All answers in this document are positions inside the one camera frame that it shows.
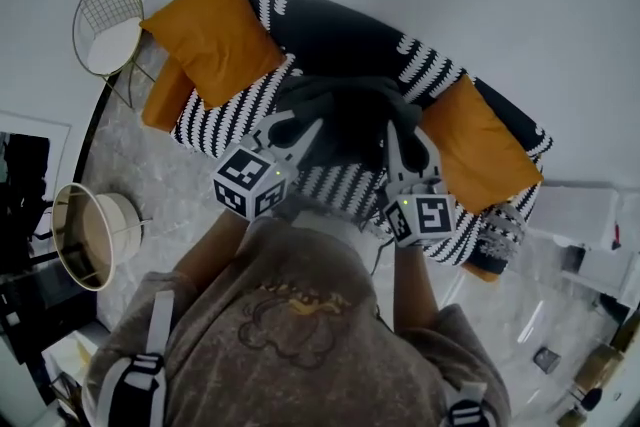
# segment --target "graphic print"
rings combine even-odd
[[[257,351],[270,347],[294,367],[320,368],[348,327],[341,317],[351,303],[335,292],[302,290],[284,281],[262,284],[257,291],[265,298],[244,307],[248,320],[238,329],[238,341]]]

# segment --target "shoulder strap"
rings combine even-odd
[[[118,360],[102,382],[94,425],[162,427],[166,378],[164,352],[171,332],[173,290],[156,293],[145,354]]]
[[[493,414],[482,407],[486,383],[463,382],[460,391],[446,380],[443,383],[447,417],[441,427],[497,427]]]

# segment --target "orange pillow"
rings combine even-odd
[[[173,0],[140,26],[180,62],[209,108],[284,62],[249,0]]]
[[[171,132],[193,88],[193,82],[184,74],[180,63],[169,56],[147,97],[142,111],[143,123]]]
[[[422,113],[451,194],[473,214],[543,180],[520,143],[464,75]]]

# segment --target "black and white striped sofa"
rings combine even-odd
[[[171,135],[180,144],[219,157],[231,142],[238,142],[275,108],[276,91],[287,77],[302,74],[325,76],[381,75],[395,80],[407,101],[422,108],[467,71],[459,64],[371,17],[327,0],[250,0],[256,14],[281,45],[286,61],[225,105],[204,110],[195,90]],[[520,142],[529,157],[541,166],[541,155],[552,139],[533,120],[494,91],[472,77],[487,104]],[[373,226],[391,233],[377,211],[375,190],[385,180],[359,165],[312,168],[301,173],[297,190],[354,222],[368,219]],[[522,216],[531,213],[538,186],[510,199]],[[505,217],[501,210],[498,216]],[[489,224],[487,216],[476,216],[456,205],[456,234],[449,240],[425,248],[434,260],[476,267],[500,274],[506,261],[483,248],[483,230],[514,238],[515,232]]]

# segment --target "black cabinet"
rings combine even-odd
[[[96,316],[96,294],[79,286],[60,261],[0,285],[0,323],[19,363]]]

